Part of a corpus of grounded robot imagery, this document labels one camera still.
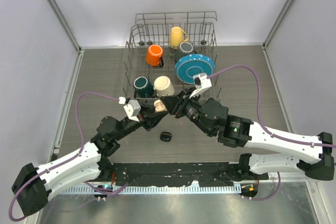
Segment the white earbud charging case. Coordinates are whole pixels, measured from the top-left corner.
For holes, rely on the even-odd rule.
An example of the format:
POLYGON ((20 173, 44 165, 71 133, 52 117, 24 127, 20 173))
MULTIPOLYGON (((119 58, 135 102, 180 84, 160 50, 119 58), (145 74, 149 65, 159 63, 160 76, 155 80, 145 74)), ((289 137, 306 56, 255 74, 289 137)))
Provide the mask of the white earbud charging case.
POLYGON ((163 104, 161 100, 156 100, 153 105, 155 108, 155 112, 157 113, 167 111, 166 106, 163 104))

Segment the black earbud charging case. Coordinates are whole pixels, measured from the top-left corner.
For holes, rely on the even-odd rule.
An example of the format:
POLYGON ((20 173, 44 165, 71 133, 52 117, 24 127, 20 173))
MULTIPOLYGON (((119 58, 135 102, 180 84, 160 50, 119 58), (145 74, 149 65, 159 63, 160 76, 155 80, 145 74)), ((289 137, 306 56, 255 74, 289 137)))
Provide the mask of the black earbud charging case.
POLYGON ((160 140, 164 142, 170 142, 172 139, 172 134, 170 132, 161 132, 160 140))

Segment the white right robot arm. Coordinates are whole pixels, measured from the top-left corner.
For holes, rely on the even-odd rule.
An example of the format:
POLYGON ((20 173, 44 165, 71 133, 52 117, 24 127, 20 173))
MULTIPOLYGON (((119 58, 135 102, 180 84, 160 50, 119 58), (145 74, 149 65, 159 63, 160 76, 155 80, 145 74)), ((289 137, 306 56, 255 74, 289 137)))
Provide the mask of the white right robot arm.
POLYGON ((199 104, 192 92, 183 90, 178 95, 162 96, 160 100, 170 115, 177 119, 187 117, 205 135, 216 137, 227 147, 273 151, 270 155, 241 155, 237 173, 242 179, 250 179, 255 174, 298 170, 312 179, 334 179, 331 134, 298 135, 265 127, 250 119, 230 115, 228 108, 213 98, 199 104))

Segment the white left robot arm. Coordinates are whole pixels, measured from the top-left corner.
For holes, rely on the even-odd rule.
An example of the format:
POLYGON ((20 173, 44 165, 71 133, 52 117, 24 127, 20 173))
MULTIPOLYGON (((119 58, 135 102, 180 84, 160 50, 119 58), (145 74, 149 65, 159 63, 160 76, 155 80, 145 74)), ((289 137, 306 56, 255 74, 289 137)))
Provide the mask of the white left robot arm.
POLYGON ((26 218, 43 209, 59 193, 89 180, 107 181, 112 174, 108 160, 120 147, 119 140, 139 128, 149 131, 168 114, 153 105, 129 102, 124 106, 127 115, 121 121, 106 116, 97 128, 97 134, 70 154, 35 167, 32 163, 23 166, 17 175, 12 192, 15 202, 26 218))

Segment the cream white mug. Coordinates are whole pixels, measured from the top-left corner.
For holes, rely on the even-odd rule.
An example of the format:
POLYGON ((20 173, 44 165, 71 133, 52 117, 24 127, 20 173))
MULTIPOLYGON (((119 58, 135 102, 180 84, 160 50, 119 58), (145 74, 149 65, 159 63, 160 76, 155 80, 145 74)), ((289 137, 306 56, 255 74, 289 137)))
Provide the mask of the cream white mug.
POLYGON ((173 95, 175 90, 169 77, 159 76, 154 80, 154 90, 158 97, 173 95))

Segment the dark green mug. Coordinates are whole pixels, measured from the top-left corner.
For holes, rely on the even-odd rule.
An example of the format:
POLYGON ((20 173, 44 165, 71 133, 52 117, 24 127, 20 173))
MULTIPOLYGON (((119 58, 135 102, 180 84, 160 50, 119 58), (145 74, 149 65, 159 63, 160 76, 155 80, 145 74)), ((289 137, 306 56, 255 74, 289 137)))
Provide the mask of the dark green mug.
POLYGON ((134 98, 152 98, 154 88, 149 79, 145 76, 137 77, 133 82, 134 98))

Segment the blue dotted plate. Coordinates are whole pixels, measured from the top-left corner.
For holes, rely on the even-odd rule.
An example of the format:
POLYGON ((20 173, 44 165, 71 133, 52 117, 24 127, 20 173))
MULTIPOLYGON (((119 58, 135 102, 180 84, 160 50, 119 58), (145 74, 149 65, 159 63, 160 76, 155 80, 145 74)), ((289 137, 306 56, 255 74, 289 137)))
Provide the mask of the blue dotted plate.
POLYGON ((175 74, 184 83, 194 84, 193 77, 200 73, 208 76, 215 71, 215 62, 203 54, 189 54, 175 64, 175 74))

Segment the orange mug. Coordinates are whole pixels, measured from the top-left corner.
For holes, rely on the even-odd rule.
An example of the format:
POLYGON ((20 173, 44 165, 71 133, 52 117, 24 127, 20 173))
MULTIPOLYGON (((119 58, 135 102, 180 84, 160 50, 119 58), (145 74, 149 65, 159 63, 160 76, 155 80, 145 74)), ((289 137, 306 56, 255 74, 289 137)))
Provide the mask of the orange mug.
POLYGON ((146 53, 147 64, 149 64, 152 67, 162 68, 164 66, 163 53, 164 50, 161 46, 155 44, 150 45, 146 53))

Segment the grey mug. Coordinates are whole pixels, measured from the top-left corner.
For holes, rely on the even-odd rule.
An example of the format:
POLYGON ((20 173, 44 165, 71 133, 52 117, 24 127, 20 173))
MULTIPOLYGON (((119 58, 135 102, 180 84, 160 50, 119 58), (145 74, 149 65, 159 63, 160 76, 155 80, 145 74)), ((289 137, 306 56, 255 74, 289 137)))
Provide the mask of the grey mug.
POLYGON ((195 52, 190 42, 181 42, 177 49, 174 50, 174 60, 178 62, 182 57, 193 54, 195 52))

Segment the yellow mug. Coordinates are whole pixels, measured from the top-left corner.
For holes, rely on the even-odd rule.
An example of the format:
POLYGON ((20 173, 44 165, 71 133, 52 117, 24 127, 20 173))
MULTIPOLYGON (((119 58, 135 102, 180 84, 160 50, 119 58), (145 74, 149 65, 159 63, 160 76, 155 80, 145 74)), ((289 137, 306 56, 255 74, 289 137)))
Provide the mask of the yellow mug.
POLYGON ((177 49, 180 43, 187 42, 189 40, 189 35, 178 26, 172 27, 170 31, 170 47, 177 49))

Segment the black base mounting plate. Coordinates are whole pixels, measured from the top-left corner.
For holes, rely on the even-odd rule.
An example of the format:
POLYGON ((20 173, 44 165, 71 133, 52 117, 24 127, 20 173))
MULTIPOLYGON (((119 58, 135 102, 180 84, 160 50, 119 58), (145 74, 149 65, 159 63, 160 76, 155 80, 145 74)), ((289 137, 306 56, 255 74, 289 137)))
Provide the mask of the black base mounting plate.
POLYGON ((114 182, 139 187, 188 187, 197 181, 201 187, 229 186, 234 182, 267 180, 267 173, 256 175, 239 170, 238 164, 205 163, 114 163, 111 168, 91 182, 114 182))

